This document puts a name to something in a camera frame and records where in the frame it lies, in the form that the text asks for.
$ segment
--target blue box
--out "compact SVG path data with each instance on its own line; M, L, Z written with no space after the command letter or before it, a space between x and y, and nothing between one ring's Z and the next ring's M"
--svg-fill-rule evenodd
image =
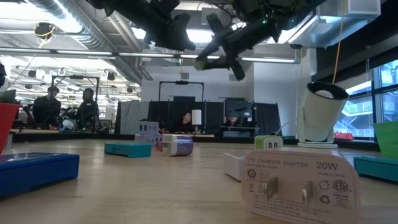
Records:
M25 192L45 184L76 179L79 155L21 153L0 156L0 196Z
M149 157L152 154L150 144L109 142L105 144L105 154L128 156L128 158Z
M359 175L368 175L398 182L398 159L387 157L354 157Z

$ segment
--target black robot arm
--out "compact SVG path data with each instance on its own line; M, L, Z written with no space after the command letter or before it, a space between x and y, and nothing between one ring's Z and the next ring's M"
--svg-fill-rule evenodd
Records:
M174 18L170 13L180 4L179 0L86 0L97 9L104 9L107 16L114 11L147 32L144 41L172 50L195 50L187 35L190 15L182 13Z
M317 6L326 0L235 0L236 15L246 22L246 26L232 30L224 27L216 14L207 16L207 21L215 34L213 40L197 57L195 68L232 68L237 80L243 80L244 70L236 58L240 53L251 50L255 45L272 37L278 42L282 30L289 30L302 22ZM222 47L225 55L214 61L207 56Z

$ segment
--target teal block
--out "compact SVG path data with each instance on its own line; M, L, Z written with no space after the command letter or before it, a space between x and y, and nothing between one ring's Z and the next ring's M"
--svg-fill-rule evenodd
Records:
M359 175L368 175L398 182L398 159L387 157L354 157Z
M150 144L109 142L105 144L105 154L128 156L128 158L149 157L152 154Z

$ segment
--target monitor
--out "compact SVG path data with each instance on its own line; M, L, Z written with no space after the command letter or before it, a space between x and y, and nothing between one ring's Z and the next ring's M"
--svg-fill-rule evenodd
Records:
M227 118L252 118L253 102L246 100L232 100L224 101L224 111Z

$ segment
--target person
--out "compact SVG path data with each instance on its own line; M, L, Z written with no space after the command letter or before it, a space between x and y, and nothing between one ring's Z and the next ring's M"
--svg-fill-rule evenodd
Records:
M223 124L224 127L236 127L238 125L238 122L236 122L238 118L236 117L229 117L226 119L225 124Z
M61 102L55 97L60 93L56 86L47 89L47 96L38 97L32 106L35 123L41 128L57 125L57 118L61 113Z
M79 127L81 129L92 127L93 121L99 121L98 104L93 100L94 91L91 88L87 88L83 92L83 102L81 103L77 116L79 119Z
M172 133L194 133L195 128L192 125L192 116L190 112L183 113L172 128Z

